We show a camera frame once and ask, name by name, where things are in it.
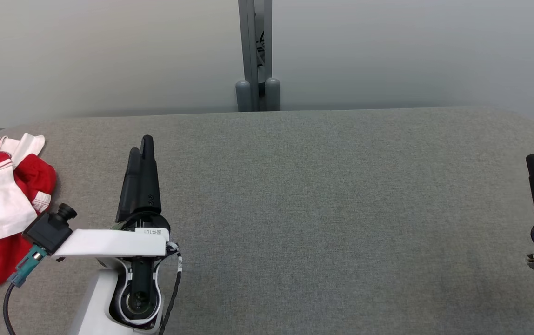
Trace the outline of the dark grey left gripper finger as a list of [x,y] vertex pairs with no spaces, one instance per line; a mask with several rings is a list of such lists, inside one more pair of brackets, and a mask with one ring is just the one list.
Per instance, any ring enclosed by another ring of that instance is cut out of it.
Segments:
[[139,206],[139,190],[141,180],[141,151],[132,148],[127,160],[127,169],[122,184],[120,202],[118,205],[116,223],[124,222],[133,213],[142,211]]
[[140,147],[140,207],[145,208],[145,211],[161,213],[154,138],[150,135],[143,136]]

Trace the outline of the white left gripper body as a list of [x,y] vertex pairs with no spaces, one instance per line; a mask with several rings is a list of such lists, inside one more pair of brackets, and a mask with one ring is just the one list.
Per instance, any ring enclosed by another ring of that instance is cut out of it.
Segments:
[[178,286],[166,299],[160,265],[178,256],[178,244],[159,214],[139,213],[111,229],[76,229],[53,259],[95,258],[102,265],[90,281],[69,327],[71,332],[163,332]]

